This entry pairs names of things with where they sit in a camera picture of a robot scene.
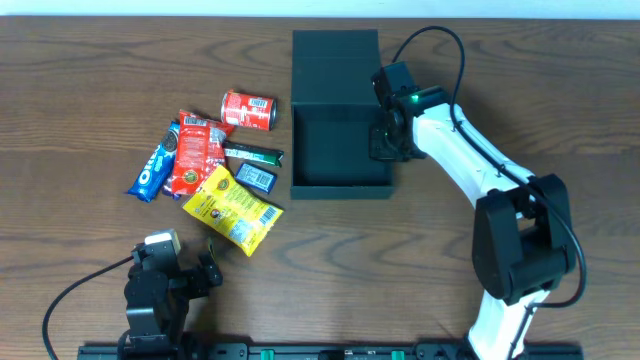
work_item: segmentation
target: soda can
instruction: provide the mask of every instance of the soda can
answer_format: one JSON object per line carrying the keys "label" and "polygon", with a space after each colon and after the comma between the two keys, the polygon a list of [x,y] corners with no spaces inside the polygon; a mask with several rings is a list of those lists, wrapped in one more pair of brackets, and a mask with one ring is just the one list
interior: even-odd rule
{"label": "soda can", "polygon": [[222,98],[222,122],[269,131],[276,119],[276,101],[229,90]]}

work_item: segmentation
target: blue oreo package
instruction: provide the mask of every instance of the blue oreo package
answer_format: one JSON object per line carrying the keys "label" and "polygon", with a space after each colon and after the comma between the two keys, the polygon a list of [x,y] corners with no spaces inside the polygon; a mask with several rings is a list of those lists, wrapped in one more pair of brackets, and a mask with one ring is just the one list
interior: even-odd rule
{"label": "blue oreo package", "polygon": [[135,195],[138,199],[151,202],[156,197],[162,184],[169,177],[173,170],[173,163],[176,159],[176,149],[178,148],[178,134],[180,124],[171,123],[167,135],[156,147],[156,150],[147,161],[138,179],[127,191],[127,194]]}

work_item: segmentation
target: wooden table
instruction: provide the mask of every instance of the wooden table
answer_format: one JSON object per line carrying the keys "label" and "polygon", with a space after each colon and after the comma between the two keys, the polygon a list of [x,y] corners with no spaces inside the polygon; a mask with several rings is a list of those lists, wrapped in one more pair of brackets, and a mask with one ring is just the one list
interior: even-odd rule
{"label": "wooden table", "polygon": [[[217,241],[225,284],[192,302],[187,327],[256,342],[463,336],[482,296],[474,213],[436,163],[398,164],[389,200],[289,197],[291,31],[377,28],[386,63],[426,24],[466,44],[459,103],[476,127],[570,192],[589,287],[573,308],[540,311],[527,339],[580,342],[589,359],[639,358],[640,23],[34,17],[0,18],[0,358],[44,358],[49,303],[150,232],[177,229],[195,260],[206,227],[169,198],[123,193],[180,108],[215,115],[230,88],[278,98],[272,132],[231,138],[287,153],[268,196],[286,213],[251,258]],[[403,58],[422,86],[452,86],[458,53],[446,36],[416,39]],[[128,328],[127,268],[58,306],[50,332],[61,358]],[[576,284],[573,273],[551,298]]]}

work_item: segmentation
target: white wall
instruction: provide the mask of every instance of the white wall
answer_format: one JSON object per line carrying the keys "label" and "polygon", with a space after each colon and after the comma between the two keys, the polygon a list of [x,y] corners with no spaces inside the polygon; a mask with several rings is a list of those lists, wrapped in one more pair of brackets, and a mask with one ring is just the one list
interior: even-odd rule
{"label": "white wall", "polygon": [[0,14],[640,19],[640,0],[0,0]]}

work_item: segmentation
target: black box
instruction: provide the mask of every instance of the black box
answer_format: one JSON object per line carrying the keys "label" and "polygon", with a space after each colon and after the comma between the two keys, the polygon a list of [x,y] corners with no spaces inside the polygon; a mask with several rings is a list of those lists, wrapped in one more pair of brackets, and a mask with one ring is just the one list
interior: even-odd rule
{"label": "black box", "polygon": [[392,164],[369,158],[379,69],[375,30],[293,32],[292,199],[391,196]]}

